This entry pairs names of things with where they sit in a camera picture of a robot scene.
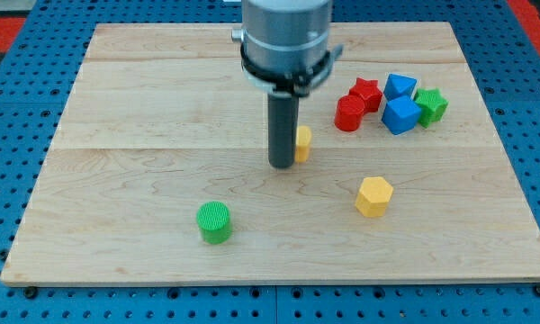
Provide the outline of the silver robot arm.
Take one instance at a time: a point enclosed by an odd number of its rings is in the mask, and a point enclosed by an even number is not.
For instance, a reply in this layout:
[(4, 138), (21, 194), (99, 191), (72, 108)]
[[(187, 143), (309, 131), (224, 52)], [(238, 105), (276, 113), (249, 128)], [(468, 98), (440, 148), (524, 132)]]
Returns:
[(309, 96), (343, 52), (329, 47), (332, 8), (330, 0), (243, 0), (231, 39), (246, 78), (274, 97)]

